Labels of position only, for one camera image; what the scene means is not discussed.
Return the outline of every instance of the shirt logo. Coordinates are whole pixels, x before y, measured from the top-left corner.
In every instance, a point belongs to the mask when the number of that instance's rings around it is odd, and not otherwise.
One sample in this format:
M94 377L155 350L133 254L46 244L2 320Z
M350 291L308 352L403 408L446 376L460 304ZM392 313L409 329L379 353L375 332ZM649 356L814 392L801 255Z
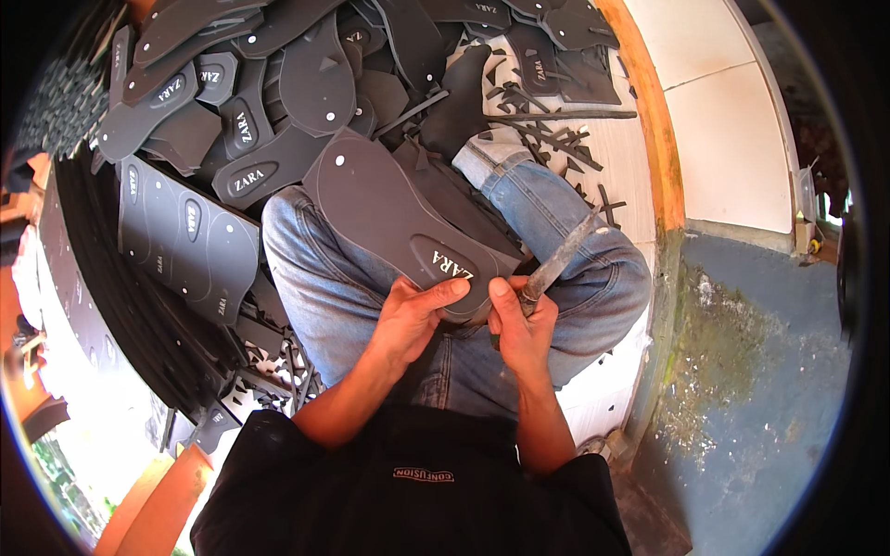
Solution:
M451 471L429 471L419 467L396 467L392 470L392 475L400 479L419 480L426 483L454 482L454 473Z

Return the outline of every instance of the man's right hand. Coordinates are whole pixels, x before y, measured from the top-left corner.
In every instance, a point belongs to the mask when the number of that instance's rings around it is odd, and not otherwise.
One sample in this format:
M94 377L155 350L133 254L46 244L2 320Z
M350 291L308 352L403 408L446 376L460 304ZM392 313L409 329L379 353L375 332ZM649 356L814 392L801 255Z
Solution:
M500 334L501 357L518 380L549 381L547 353L559 309L553 300L541 295L535 312L525 318L516 292L528 281L527 276L511 276L509 282L503 278L489 282L489 329L492 334Z

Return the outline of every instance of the person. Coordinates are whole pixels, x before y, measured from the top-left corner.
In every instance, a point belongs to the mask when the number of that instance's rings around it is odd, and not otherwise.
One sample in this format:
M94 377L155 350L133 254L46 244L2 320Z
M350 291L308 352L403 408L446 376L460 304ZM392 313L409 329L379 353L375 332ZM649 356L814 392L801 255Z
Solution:
M590 209L515 130L491 132L446 158L544 261ZM393 386L471 285L419 291L338 236L296 186L264 208L263 242L328 388L293 419L247 419L190 532L196 555L630 553L608 466L576 456L554 394L649 301L643 256L620 231L597 217L528 318L515 294L526 277L482 285L487 325L442 334L408 404Z

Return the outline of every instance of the blue jeans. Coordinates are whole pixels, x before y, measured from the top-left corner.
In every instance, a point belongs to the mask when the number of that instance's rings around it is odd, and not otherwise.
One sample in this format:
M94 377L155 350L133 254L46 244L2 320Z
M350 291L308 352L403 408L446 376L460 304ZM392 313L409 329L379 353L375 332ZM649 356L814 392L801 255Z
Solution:
M544 261L590 209L568 182L531 161L514 130L493 131L494 141L472 138L453 164ZM596 228L546 293L559 306L548 358L557 389L624 338L649 301L643 255L599 218ZM332 386L368 345L398 271L335 233L298 186L266 204L263 242L290 323ZM492 349L488 326L444 335L414 403L515 420L515 378Z

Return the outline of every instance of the foot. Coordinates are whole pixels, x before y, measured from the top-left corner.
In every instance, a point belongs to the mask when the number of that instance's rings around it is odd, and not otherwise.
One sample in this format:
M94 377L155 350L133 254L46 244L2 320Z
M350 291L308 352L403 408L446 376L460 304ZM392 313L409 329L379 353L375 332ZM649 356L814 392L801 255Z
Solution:
M449 96L430 109L420 128L420 142L450 163L464 144L489 129L482 114L482 71L491 55L487 44L471 46L445 72L442 88Z

